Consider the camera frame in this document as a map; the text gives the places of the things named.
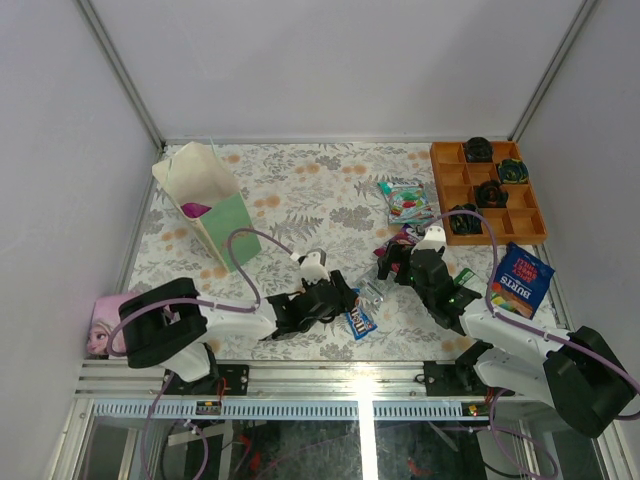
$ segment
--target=paper bag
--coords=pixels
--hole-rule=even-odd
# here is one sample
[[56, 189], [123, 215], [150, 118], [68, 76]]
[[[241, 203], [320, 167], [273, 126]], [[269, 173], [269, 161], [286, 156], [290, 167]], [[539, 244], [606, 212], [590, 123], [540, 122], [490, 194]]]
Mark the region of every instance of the paper bag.
[[[152, 171], [204, 248], [229, 271], [234, 271], [227, 239], [237, 228], [252, 227], [251, 218], [238, 182], [212, 147], [191, 142], [172, 157], [156, 163]], [[183, 210], [185, 205], [196, 206], [197, 211], [205, 213], [189, 218]], [[255, 234], [235, 236], [233, 253], [240, 264], [259, 252], [260, 242]]]

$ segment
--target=wooden tray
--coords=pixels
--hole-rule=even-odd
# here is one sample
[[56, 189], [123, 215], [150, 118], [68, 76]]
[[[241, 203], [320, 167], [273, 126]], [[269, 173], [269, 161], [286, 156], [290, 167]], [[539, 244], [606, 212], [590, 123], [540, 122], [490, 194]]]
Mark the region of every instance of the wooden tray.
[[[493, 163], [468, 163], [462, 143], [436, 142], [431, 145], [431, 163], [440, 200], [440, 211], [448, 212], [456, 205], [476, 204], [473, 187], [488, 180], [500, 180], [496, 165], [505, 158], [519, 158], [515, 142], [491, 142]], [[538, 208], [531, 183], [503, 185], [509, 192], [507, 208], [483, 208], [480, 213], [489, 221], [499, 245], [515, 242], [520, 245], [538, 245], [547, 238], [547, 229]], [[491, 245], [487, 228], [482, 234], [456, 235], [445, 219], [444, 230], [449, 245]]]

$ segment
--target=black cable bundle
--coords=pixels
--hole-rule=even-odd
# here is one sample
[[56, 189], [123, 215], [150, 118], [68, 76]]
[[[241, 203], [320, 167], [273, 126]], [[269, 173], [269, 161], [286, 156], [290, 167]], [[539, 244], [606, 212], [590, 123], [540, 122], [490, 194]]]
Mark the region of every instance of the black cable bundle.
[[489, 180], [479, 187], [474, 187], [478, 208], [505, 208], [509, 193], [502, 190], [497, 180]]
[[506, 158], [498, 165], [498, 175], [502, 183], [519, 185], [529, 183], [529, 170], [519, 158]]
[[[478, 208], [473, 203], [465, 203], [464, 205], [456, 205], [451, 210], [471, 210], [477, 212]], [[478, 235], [482, 233], [482, 225], [480, 220], [471, 215], [452, 215], [449, 217], [451, 230], [456, 235]]]
[[462, 148], [469, 163], [491, 163], [493, 161], [493, 147], [486, 138], [470, 138]]

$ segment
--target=red candy wrapper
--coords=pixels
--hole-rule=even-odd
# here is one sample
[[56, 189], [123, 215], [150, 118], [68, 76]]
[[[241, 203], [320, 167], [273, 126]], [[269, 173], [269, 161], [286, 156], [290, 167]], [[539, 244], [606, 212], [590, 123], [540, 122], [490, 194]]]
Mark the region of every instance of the red candy wrapper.
[[[393, 237], [387, 240], [384, 243], [384, 245], [376, 248], [373, 251], [373, 253], [375, 254], [376, 257], [383, 256], [384, 252], [387, 251], [387, 245], [389, 245], [389, 242], [397, 242], [400, 245], [414, 246], [420, 240], [422, 240], [423, 236], [424, 236], [424, 233], [419, 234], [417, 229], [415, 228], [415, 225], [409, 225], [408, 223], [405, 223], [398, 233], [396, 233]], [[391, 270], [393, 270], [395, 273], [398, 273], [398, 270], [400, 270], [400, 264], [394, 263], [391, 266]]]

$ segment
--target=floral tablecloth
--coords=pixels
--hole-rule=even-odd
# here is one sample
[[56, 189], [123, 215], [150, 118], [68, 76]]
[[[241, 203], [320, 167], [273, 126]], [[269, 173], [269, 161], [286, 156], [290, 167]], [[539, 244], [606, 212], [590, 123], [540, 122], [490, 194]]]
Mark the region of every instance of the floral tablecloth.
[[[375, 262], [372, 251], [397, 232], [387, 225], [387, 205], [377, 182], [392, 178], [421, 179], [434, 210], [438, 197], [429, 158], [429, 144], [223, 145], [223, 158], [240, 183], [258, 230], [298, 252], [321, 247], [327, 267], [340, 269], [355, 281]], [[170, 147], [167, 155], [179, 147]], [[262, 252], [246, 270], [263, 294], [294, 291], [300, 286], [297, 264], [276, 246], [261, 241]], [[486, 279], [489, 247], [450, 247], [451, 274], [471, 268]], [[157, 189], [144, 225], [130, 289], [146, 291], [172, 279], [189, 276], [201, 292], [250, 298], [237, 274], [227, 274], [198, 243], [173, 205]], [[329, 325], [316, 324], [308, 333], [286, 341], [259, 342], [227, 337], [214, 341], [217, 357], [234, 360], [447, 360], [471, 340], [443, 330], [408, 287], [398, 287], [372, 312], [378, 329], [355, 340], [344, 316]], [[555, 325], [547, 299], [536, 314]]]

